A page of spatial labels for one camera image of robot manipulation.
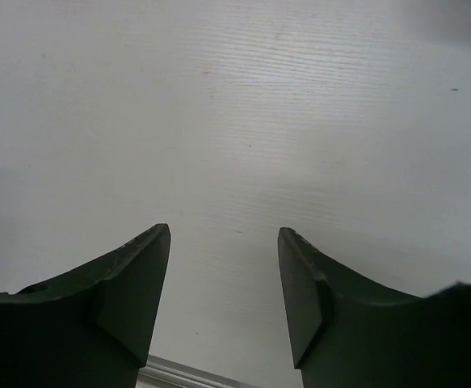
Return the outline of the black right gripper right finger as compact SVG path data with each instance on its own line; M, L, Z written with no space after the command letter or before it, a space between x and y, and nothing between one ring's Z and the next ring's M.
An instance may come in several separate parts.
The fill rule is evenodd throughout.
M306 387L471 387L471 284L426 297L278 235L293 363Z

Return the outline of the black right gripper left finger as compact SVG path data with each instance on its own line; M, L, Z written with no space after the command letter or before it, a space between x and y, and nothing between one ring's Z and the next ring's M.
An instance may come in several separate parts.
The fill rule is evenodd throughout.
M170 253L157 224L17 293L0 293L0 387L133 387L146 365Z

